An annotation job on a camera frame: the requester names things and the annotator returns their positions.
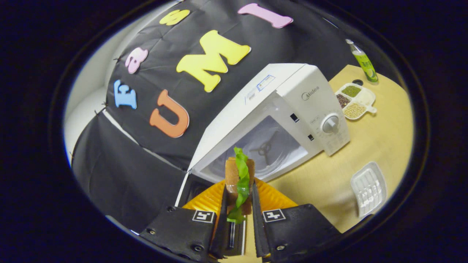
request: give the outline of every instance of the foam letter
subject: foam letter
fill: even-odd
[[[179,23],[182,19],[184,19],[186,16],[190,14],[190,10],[174,10],[167,14],[165,17],[163,17],[160,21],[159,24],[163,25],[166,24],[168,26],[175,25]]]
[[[259,7],[258,4],[255,3],[241,7],[237,13],[251,14],[256,17],[260,17],[261,19],[270,22],[274,28],[282,28],[293,22],[291,17],[278,15],[270,10]]]
[[[137,94],[135,90],[131,90],[127,85],[120,85],[120,80],[114,82],[114,99],[116,101],[116,106],[119,107],[120,105],[129,105],[133,109],[137,108]]]
[[[177,117],[179,117],[179,121],[176,125],[173,125],[159,114],[158,109],[154,109],[149,118],[150,125],[159,128],[169,137],[177,138],[182,136],[189,126],[189,114],[187,111],[168,96],[167,90],[163,90],[159,94],[158,106],[166,106],[169,110],[173,111]]]
[[[140,63],[145,60],[147,56],[148,50],[143,50],[139,47],[134,49],[125,61],[125,67],[128,67],[128,73],[135,73],[138,67],[140,67]]]
[[[237,64],[251,50],[247,45],[239,45],[218,34],[216,30],[211,30],[200,39],[200,44],[206,55],[185,55],[177,64],[177,72],[185,71],[199,80],[205,86],[206,92],[212,92],[221,81],[217,74],[211,75],[205,70],[226,73],[227,66],[223,57],[227,58],[230,65]]]

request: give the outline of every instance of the bottle label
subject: bottle label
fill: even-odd
[[[367,80],[370,82],[378,82],[379,78],[377,77],[377,73],[375,72],[374,66],[372,65],[371,61],[367,57],[367,55],[354,55],[356,60],[361,65],[362,70],[366,74]]]

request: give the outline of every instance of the white wall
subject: white wall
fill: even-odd
[[[115,61],[133,37],[155,17],[166,11],[177,1],[166,3],[156,10],[132,22],[114,34],[96,50],[77,76],[66,104],[64,140],[68,161],[75,148],[76,140],[96,112],[104,108],[107,84]]]

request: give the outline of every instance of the bottle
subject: bottle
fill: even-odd
[[[350,39],[346,39],[346,42],[351,46],[351,52],[361,65],[362,70],[366,74],[367,80],[370,81],[372,84],[377,85],[379,84],[379,78],[377,77],[377,73],[375,72],[374,66],[372,65],[371,61],[367,57],[367,55],[362,51],[362,49],[358,48]]]

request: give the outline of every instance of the green lettuce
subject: green lettuce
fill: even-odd
[[[235,163],[239,170],[239,181],[237,182],[237,200],[235,202],[235,208],[233,208],[227,215],[227,221],[240,224],[245,220],[242,215],[241,205],[245,203],[249,197],[249,168],[247,167],[248,157],[242,152],[241,148],[234,147],[235,152]]]

